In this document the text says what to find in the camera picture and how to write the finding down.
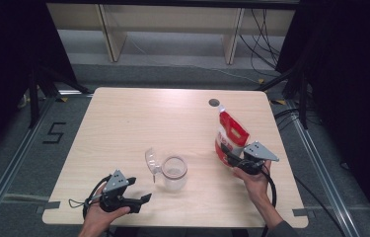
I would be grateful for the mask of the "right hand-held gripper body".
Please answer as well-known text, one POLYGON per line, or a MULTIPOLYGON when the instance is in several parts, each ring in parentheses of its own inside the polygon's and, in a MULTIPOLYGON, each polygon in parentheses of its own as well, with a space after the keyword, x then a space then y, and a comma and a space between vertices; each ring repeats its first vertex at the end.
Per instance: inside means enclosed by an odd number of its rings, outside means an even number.
POLYGON ((237 167, 249 175, 257 175, 265 161, 278 162, 279 158, 260 142, 255 141, 243 149, 244 158, 237 163, 237 167))

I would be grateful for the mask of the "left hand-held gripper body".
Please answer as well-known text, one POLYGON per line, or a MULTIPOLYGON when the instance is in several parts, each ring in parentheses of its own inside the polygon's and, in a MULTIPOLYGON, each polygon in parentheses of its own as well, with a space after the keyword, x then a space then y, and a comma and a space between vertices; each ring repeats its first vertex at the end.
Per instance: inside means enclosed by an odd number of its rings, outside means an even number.
POLYGON ((119 170, 115 170, 101 192, 100 208, 105 212, 113 212, 122 207, 123 194, 128 186, 129 181, 119 170))

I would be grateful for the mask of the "red and white refill pouch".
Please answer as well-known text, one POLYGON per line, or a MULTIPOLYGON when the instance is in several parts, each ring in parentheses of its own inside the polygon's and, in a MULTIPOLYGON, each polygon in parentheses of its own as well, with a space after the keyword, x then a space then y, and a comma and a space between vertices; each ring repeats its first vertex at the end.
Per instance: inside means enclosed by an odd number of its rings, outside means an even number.
POLYGON ((220 126, 215 138, 215 151, 219 160, 228 166, 226 153, 221 146, 225 145, 232 154, 240 156, 250 134, 226 111, 224 106, 219 105, 218 111, 220 126))

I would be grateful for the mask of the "clear plastic cup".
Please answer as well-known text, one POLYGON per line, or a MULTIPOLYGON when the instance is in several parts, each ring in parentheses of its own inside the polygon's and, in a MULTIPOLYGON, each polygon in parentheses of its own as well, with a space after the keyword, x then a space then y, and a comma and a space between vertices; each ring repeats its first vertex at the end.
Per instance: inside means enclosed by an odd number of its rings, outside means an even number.
POLYGON ((157 153, 153 148, 146 150, 144 156, 153 183, 156 183, 157 177, 161 177, 165 189, 170 192, 179 191, 185 186, 188 166, 183 156, 172 152, 157 153))

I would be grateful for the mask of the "person's right hand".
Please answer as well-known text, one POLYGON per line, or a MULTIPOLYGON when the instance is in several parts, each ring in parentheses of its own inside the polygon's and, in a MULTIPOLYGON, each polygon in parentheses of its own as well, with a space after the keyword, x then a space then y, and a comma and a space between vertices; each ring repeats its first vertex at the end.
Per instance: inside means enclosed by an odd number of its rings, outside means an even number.
POLYGON ((254 205, 270 202, 267 195, 268 181, 264 174, 249 175, 238 167, 233 168, 233 173, 244 182, 249 199, 254 205))

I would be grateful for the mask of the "person's left hand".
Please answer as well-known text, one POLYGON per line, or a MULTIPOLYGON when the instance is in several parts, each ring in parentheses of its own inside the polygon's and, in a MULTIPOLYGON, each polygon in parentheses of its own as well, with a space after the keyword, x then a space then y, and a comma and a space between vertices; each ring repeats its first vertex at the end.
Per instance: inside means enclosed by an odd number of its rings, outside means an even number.
POLYGON ((86 214, 84 225, 86 226, 101 226, 106 230, 117 219, 126 215, 130 211, 129 206, 121 207, 113 212, 103 211, 97 203, 93 203, 86 214))

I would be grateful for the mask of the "black metal stand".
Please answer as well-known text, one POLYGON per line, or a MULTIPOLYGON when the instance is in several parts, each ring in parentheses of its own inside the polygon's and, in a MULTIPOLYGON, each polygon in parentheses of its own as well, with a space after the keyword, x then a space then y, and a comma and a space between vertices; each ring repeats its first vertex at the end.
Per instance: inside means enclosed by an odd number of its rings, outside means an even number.
POLYGON ((40 64, 34 66, 29 76, 29 94, 31 99, 30 127, 34 127, 39 121, 38 90, 42 90, 46 98, 58 98, 62 96, 55 85, 56 82, 61 82, 83 95, 93 94, 92 90, 78 84, 76 78, 70 79, 40 64))
POLYGON ((265 92, 266 90, 283 81, 287 81, 287 83, 282 91, 282 96, 286 100, 293 99, 296 95, 299 96, 298 114, 300 116, 301 124, 305 129, 307 129, 308 126, 306 112, 308 81, 302 69, 298 69, 296 66, 294 66, 271 81, 261 84, 257 88, 257 91, 265 92))

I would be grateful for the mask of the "black curtain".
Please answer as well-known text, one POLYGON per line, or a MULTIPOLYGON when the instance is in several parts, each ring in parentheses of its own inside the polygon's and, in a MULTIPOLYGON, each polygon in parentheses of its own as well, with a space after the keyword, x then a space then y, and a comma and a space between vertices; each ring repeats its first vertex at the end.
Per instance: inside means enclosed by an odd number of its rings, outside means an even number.
POLYGON ((304 74, 319 114, 370 202, 370 0, 299 0, 277 69, 316 43, 304 74))
POLYGON ((76 80, 45 0, 0 0, 0 137, 36 69, 76 80))

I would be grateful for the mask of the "beige wooden shelf unit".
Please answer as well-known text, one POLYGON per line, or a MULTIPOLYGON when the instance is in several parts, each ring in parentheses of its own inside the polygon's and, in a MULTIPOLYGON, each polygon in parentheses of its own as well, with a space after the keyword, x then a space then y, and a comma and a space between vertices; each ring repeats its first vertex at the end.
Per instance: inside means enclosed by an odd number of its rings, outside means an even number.
POLYGON ((119 60, 129 32, 157 32, 220 35, 225 62, 231 64, 239 35, 284 37, 295 14, 293 10, 64 3, 49 3, 47 9, 59 30, 101 31, 111 62, 119 60))

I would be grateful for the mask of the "metal floor rail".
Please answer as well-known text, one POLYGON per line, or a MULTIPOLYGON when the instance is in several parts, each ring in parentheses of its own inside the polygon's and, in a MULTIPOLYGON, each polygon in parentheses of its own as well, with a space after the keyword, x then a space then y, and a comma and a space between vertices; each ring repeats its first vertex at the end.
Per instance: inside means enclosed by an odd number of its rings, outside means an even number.
POLYGON ((342 199, 308 129, 304 127, 300 118, 296 119, 294 124, 316 170, 330 205, 333 208, 335 218, 342 233, 345 237, 360 237, 358 228, 352 219, 352 215, 342 199))
POLYGON ((0 175, 0 203, 19 172, 29 150, 31 149, 37 132, 40 130, 44 117, 52 107, 54 99, 45 99, 39 111, 37 121, 31 124, 24 133, 23 139, 17 146, 11 160, 7 164, 5 170, 0 175))

